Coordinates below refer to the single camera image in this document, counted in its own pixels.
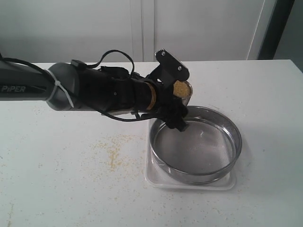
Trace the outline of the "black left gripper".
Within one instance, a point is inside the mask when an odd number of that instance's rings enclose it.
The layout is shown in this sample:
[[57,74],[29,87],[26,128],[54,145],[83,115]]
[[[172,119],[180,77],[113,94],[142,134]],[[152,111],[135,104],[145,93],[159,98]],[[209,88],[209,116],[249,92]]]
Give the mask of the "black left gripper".
[[156,103],[152,109],[152,116],[160,119],[170,128],[184,132],[188,124],[184,120],[188,109],[172,96],[173,79],[186,81],[189,78],[188,68],[165,49],[155,53],[160,63],[146,78],[154,82]]

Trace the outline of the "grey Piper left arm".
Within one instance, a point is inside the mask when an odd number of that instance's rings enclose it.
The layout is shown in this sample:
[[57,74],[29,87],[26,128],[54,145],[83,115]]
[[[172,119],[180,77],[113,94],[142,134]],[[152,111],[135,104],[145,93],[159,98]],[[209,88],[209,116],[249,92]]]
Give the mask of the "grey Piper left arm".
[[189,78],[188,69],[168,51],[155,53],[158,66],[146,77],[123,67],[59,62],[42,69],[24,60],[1,57],[1,101],[45,101],[56,111],[96,111],[117,121],[159,119],[184,131],[188,113],[175,82]]

